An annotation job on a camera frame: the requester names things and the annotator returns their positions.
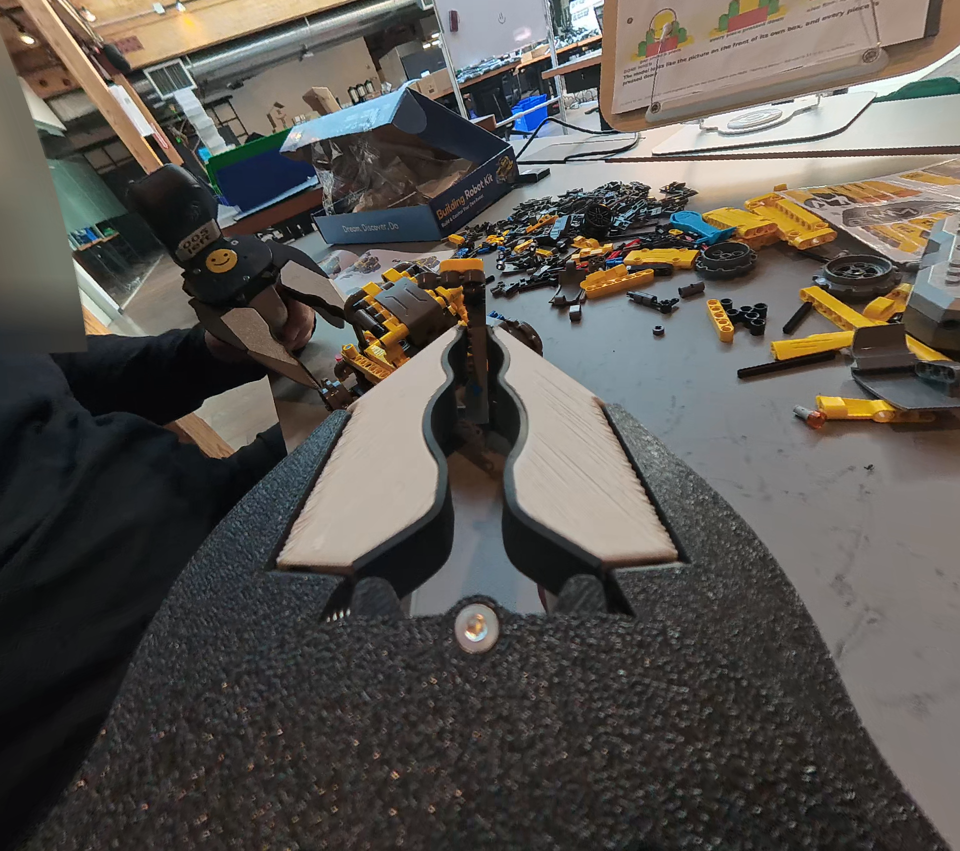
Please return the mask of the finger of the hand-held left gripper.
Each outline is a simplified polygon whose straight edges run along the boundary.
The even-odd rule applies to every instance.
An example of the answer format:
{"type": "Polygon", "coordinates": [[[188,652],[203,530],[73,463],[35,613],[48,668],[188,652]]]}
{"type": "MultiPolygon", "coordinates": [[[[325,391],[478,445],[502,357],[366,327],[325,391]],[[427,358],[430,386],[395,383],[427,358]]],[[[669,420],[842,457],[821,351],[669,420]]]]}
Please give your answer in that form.
{"type": "Polygon", "coordinates": [[[320,383],[298,357],[274,336],[263,315],[252,307],[233,307],[219,317],[222,328],[258,364],[304,388],[318,389],[320,383]]]}
{"type": "Polygon", "coordinates": [[[288,258],[279,267],[279,294],[286,308],[286,324],[300,321],[307,310],[337,329],[344,329],[347,318],[343,300],[330,278],[312,258],[288,258]]]}

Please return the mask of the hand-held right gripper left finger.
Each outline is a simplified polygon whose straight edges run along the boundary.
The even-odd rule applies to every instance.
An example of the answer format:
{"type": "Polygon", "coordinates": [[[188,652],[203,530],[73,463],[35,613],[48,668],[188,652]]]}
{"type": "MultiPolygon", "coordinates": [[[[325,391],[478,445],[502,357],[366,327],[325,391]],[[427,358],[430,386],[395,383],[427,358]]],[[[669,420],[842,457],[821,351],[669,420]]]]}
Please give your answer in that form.
{"type": "Polygon", "coordinates": [[[449,329],[352,405],[277,557],[282,570],[358,574],[438,517],[449,492],[444,420],[456,416],[449,329]]]}

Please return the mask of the yellow toy vehicle model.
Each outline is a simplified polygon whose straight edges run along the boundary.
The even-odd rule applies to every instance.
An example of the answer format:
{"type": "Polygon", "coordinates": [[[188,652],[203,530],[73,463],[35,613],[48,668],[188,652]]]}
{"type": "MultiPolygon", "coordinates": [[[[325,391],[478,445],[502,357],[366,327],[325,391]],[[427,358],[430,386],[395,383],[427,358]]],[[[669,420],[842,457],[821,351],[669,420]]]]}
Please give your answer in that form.
{"type": "MultiPolygon", "coordinates": [[[[387,270],[382,278],[381,284],[366,284],[344,303],[356,343],[342,346],[334,365],[335,379],[323,382],[321,395],[331,410],[358,400],[446,332],[463,332],[468,327],[461,279],[445,280],[439,269],[416,264],[403,271],[387,270]]],[[[528,323],[498,312],[489,315],[488,310],[486,316],[490,327],[501,328],[538,355],[544,353],[543,341],[528,323]]],[[[464,414],[461,370],[460,343],[454,353],[454,377],[464,414]]]]}

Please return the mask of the grey gear rack piece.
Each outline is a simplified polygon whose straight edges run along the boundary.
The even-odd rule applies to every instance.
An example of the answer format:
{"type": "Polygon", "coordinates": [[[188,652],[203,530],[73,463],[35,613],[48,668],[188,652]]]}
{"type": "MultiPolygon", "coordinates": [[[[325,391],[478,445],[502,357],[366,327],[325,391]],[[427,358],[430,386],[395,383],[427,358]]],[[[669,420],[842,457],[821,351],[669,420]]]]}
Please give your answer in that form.
{"type": "Polygon", "coordinates": [[[485,428],[490,424],[490,318],[481,313],[462,331],[462,409],[465,419],[485,428]]]}

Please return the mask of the small black connector assembly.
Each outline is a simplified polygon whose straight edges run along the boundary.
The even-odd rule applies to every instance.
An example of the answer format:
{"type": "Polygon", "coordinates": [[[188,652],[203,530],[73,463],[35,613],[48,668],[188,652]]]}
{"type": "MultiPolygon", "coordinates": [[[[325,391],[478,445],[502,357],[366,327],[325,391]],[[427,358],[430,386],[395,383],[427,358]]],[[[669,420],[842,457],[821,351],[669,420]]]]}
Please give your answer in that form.
{"type": "Polygon", "coordinates": [[[483,328],[487,320],[487,277],[483,269],[462,270],[462,303],[470,329],[483,328]]]}

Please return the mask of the person's left forearm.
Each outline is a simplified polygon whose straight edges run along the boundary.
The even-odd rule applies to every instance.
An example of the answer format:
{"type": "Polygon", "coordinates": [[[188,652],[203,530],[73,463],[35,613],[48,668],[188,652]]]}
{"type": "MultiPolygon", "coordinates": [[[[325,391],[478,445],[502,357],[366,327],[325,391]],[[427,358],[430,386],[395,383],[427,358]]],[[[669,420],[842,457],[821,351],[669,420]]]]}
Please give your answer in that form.
{"type": "Polygon", "coordinates": [[[84,352],[53,353],[52,360],[88,412],[128,413],[155,425],[267,376],[246,353],[200,325],[156,336],[89,335],[84,352]]]}

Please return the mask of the grey desk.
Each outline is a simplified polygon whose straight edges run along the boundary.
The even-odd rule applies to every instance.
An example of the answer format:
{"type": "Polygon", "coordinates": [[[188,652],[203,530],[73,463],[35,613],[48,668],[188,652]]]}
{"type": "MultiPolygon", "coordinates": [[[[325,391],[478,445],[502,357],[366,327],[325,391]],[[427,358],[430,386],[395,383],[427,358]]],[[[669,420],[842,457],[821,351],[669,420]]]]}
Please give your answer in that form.
{"type": "Polygon", "coordinates": [[[191,692],[228,849],[958,849],[958,426],[787,420],[693,305],[562,330],[689,561],[620,572],[633,610],[323,622],[333,584],[257,571],[191,692]]]}

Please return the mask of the person's left hand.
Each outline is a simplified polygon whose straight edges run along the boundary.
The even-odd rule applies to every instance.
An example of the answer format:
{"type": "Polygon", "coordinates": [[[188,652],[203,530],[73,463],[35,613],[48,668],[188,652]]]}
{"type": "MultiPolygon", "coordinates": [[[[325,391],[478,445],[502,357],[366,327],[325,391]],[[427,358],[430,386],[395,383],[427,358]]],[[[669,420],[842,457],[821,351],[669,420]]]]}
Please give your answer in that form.
{"type": "Polygon", "coordinates": [[[261,291],[250,305],[265,320],[273,339],[288,352],[299,353],[311,341],[316,330],[316,312],[285,287],[275,285],[261,291]]]}

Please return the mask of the blue cardboard box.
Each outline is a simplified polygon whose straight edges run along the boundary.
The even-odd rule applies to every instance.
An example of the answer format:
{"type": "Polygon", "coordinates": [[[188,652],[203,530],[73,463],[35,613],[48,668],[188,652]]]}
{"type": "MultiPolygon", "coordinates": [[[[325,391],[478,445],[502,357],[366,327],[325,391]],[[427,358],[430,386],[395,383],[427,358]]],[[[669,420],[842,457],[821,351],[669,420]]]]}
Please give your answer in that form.
{"type": "Polygon", "coordinates": [[[324,214],[313,218],[329,245],[395,245],[438,242],[473,221],[516,183],[517,158],[510,144],[411,85],[336,113],[296,125],[282,152],[312,165],[309,147],[342,136],[372,132],[380,140],[416,138],[474,161],[478,168],[426,205],[324,214]]]}

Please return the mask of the pile of building pieces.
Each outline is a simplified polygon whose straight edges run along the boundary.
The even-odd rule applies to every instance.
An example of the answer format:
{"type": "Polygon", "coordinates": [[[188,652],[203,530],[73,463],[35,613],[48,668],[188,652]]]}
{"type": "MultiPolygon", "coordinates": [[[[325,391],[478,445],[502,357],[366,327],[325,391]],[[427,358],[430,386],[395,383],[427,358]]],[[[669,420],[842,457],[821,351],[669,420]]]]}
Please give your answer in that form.
{"type": "Polygon", "coordinates": [[[771,359],[737,370],[739,382],[771,379],[846,360],[853,396],[819,394],[793,414],[810,429],[829,422],[931,424],[958,416],[958,360],[906,333],[902,318],[913,283],[906,266],[883,254],[823,254],[836,233],[778,192],[743,207],[700,213],[711,225],[736,227],[728,241],[705,246],[673,230],[670,216],[690,211],[695,190],[671,182],[611,182],[534,198],[507,217],[462,228],[447,238],[451,257],[491,259],[492,294],[550,289],[554,307],[581,318],[589,301],[623,296],[672,316],[683,301],[703,300],[710,332],[732,345],[738,333],[764,339],[770,305],[723,297],[721,284],[751,277],[762,251],[777,247],[819,264],[798,291],[798,306],[770,344],[771,359]]]}

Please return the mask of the blue curved panel piece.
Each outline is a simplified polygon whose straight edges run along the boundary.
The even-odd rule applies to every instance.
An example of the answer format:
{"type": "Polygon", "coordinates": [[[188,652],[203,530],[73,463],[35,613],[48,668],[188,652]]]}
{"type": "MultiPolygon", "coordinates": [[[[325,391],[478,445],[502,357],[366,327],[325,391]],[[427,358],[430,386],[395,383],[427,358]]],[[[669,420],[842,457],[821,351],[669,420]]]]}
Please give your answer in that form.
{"type": "Polygon", "coordinates": [[[710,224],[702,214],[691,210],[678,210],[669,217],[669,224],[673,230],[678,230],[704,246],[713,246],[732,240],[738,229],[733,227],[719,227],[710,224]]]}

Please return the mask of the whiteboard on stand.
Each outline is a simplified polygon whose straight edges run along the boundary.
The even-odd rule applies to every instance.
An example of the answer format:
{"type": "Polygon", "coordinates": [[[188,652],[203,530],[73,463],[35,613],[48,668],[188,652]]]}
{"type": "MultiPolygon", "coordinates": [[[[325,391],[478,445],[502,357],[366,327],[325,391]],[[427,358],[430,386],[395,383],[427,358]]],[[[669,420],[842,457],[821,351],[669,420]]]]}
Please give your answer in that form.
{"type": "Polygon", "coordinates": [[[492,57],[548,43],[557,65],[557,47],[546,0],[433,0],[440,46],[461,115],[468,109],[458,72],[492,57]]]}

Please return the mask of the grey battery box piece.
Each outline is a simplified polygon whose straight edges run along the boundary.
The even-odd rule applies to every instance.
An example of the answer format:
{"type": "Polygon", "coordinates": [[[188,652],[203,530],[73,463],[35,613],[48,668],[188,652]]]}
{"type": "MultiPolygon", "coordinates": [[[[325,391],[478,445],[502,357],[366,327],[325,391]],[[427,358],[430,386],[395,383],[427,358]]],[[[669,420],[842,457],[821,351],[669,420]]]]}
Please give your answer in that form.
{"type": "Polygon", "coordinates": [[[958,360],[958,213],[934,225],[922,252],[901,324],[908,336],[958,360]]]}

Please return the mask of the grey stand base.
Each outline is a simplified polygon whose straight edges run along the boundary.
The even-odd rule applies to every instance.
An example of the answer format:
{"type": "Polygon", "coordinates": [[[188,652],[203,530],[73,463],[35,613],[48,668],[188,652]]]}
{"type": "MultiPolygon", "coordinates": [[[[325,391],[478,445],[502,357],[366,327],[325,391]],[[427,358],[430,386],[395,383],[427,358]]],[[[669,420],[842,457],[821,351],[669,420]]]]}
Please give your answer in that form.
{"type": "Polygon", "coordinates": [[[845,131],[877,97],[872,90],[817,93],[686,121],[654,157],[682,157],[822,140],[845,131]]]}

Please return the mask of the wooden post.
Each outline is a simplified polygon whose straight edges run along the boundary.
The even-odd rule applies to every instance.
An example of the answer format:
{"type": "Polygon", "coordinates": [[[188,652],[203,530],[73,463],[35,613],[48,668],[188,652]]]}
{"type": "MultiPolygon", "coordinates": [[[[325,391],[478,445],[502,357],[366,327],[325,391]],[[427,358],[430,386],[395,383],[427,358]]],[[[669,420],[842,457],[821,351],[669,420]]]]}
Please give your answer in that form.
{"type": "Polygon", "coordinates": [[[68,0],[15,0],[145,173],[183,159],[104,43],[68,0]]]}

